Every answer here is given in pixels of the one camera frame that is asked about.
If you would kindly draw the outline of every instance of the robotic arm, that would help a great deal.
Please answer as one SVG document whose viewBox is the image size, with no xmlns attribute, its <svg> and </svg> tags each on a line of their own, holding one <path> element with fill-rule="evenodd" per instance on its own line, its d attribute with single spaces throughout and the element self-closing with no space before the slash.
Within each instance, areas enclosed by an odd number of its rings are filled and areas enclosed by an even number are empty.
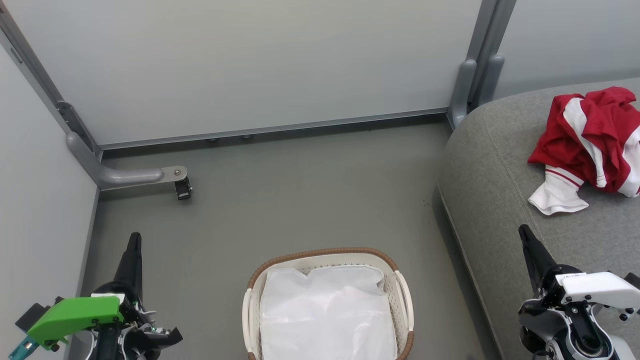
<svg viewBox="0 0 640 360">
<path fill-rule="evenodd" d="M 520 315 L 520 340 L 547 360 L 636 360 L 627 343 L 607 334 L 595 316 L 614 307 L 620 320 L 640 311 L 640 278 L 610 272 L 587 274 L 557 264 L 527 225 L 519 228 L 534 298 Z"/>
<path fill-rule="evenodd" d="M 132 233 L 118 270 L 91 297 L 63 299 L 53 306 L 34 304 L 15 324 L 27 333 L 9 355 L 23 360 L 38 347 L 58 351 L 58 342 L 79 331 L 91 334 L 87 359 L 156 360 L 163 348 L 182 340 L 180 331 L 156 327 L 142 304 L 142 237 Z"/>
</svg>

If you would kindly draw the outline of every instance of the white partition panel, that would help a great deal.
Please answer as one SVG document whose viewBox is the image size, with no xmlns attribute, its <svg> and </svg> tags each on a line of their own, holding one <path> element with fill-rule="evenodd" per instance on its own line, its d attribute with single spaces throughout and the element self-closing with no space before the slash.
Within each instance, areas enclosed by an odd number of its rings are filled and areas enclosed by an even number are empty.
<svg viewBox="0 0 640 360">
<path fill-rule="evenodd" d="M 446 108 L 481 0 L 4 0 L 98 144 Z"/>
<path fill-rule="evenodd" d="M 638 0 L 518 0 L 494 98 L 640 76 L 639 14 Z"/>
<path fill-rule="evenodd" d="M 6 38 L 0 42 L 6 45 Z M 14 323 L 31 305 L 77 296 L 97 188 L 2 46 L 0 112 L 0 349 L 5 358 L 25 337 Z M 55 354 L 38 349 L 30 359 L 62 359 L 63 349 Z"/>
</svg>

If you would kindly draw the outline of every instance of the basket handle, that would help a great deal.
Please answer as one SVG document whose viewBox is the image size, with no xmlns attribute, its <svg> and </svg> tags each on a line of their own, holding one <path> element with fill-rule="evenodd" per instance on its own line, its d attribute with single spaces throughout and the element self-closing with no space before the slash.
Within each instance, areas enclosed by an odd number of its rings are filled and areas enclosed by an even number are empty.
<svg viewBox="0 0 640 360">
<path fill-rule="evenodd" d="M 400 271 L 395 271 L 398 281 L 400 283 L 400 290 L 402 290 L 402 298 L 404 301 L 404 308 L 406 309 L 406 324 L 409 331 L 413 331 L 413 301 L 411 300 L 411 293 L 409 292 L 409 285 L 407 285 L 404 276 Z"/>
<path fill-rule="evenodd" d="M 246 347 L 247 352 L 253 352 L 251 348 L 251 327 L 249 325 L 249 313 L 251 312 L 251 309 L 249 309 L 249 301 L 251 300 L 252 290 L 251 288 L 246 290 L 242 301 L 242 334 L 244 336 L 244 347 Z"/>
</svg>

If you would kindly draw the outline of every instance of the gray fabric cushion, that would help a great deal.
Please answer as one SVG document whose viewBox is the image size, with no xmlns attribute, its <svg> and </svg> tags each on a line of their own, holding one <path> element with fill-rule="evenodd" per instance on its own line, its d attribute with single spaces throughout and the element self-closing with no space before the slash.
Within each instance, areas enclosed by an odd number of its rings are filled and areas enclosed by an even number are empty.
<svg viewBox="0 0 640 360">
<path fill-rule="evenodd" d="M 447 144 L 439 187 L 505 360 L 530 359 L 520 344 L 517 311 L 531 298 L 518 226 L 529 224 L 558 263 L 587 272 L 640 275 L 640 198 L 579 191 L 589 207 L 547 217 L 527 199 L 544 181 L 527 159 L 545 130 L 555 95 L 623 86 L 640 96 L 640 79 L 564 86 L 515 95 L 473 111 Z M 640 318 L 598 320 L 640 358 Z"/>
</svg>

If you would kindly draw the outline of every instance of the white plastic cover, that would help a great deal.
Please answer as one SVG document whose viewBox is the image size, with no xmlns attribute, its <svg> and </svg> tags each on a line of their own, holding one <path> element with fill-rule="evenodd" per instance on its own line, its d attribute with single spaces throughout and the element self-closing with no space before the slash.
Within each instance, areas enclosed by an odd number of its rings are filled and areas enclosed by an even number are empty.
<svg viewBox="0 0 640 360">
<path fill-rule="evenodd" d="M 271 270 L 260 300 L 264 360 L 391 360 L 384 274 L 367 265 Z"/>
</svg>

